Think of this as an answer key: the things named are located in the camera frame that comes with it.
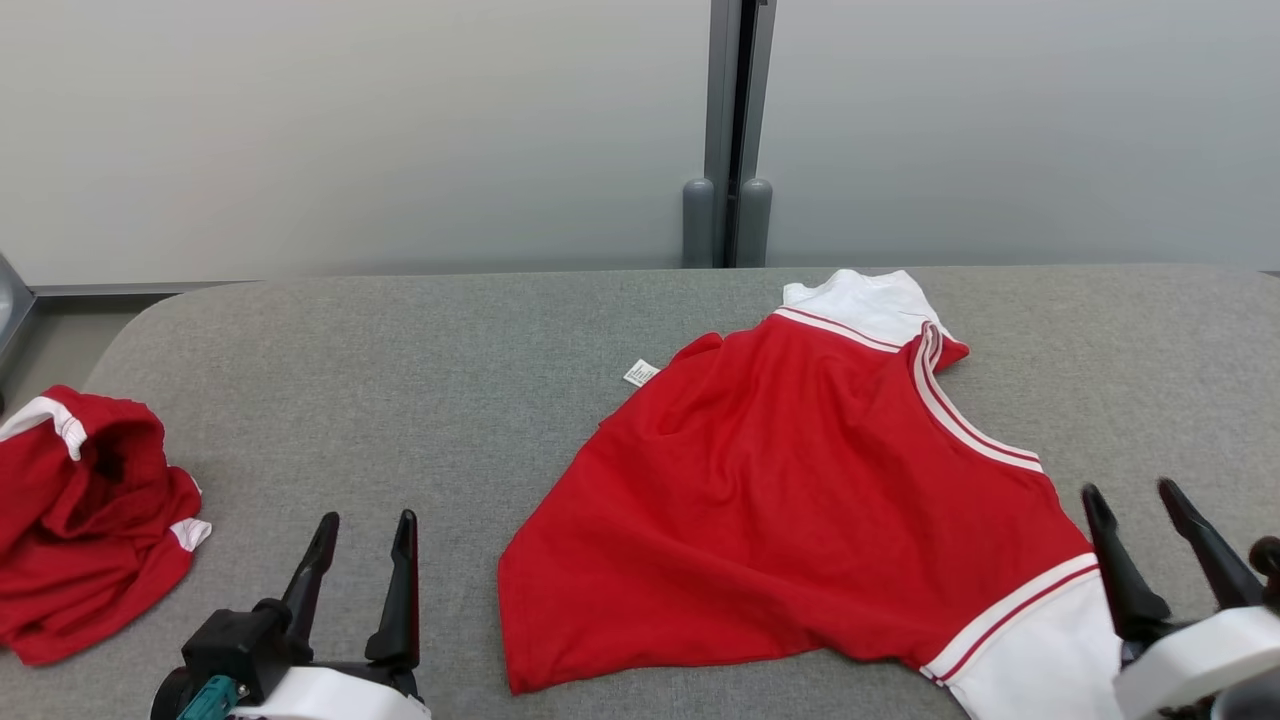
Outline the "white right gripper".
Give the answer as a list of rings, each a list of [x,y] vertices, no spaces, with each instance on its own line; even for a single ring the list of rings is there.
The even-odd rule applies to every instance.
[[[1157,491],[1224,611],[1172,633],[1171,610],[1133,562],[1102,492],[1094,484],[1082,488],[1114,630],[1123,642],[1155,642],[1114,680],[1125,719],[1160,719],[1162,711],[1258,685],[1279,665],[1279,620],[1275,611],[1261,606],[1263,584],[1175,480],[1158,478]]]

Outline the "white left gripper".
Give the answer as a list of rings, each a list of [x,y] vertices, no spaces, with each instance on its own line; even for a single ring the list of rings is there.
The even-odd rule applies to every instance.
[[[283,596],[291,612],[292,657],[312,657],[310,635],[323,579],[332,566],[339,512],[325,512]],[[236,706],[237,719],[430,719],[413,670],[420,661],[419,520],[404,509],[390,547],[392,573],[369,662],[312,664],[285,671],[261,701]]]

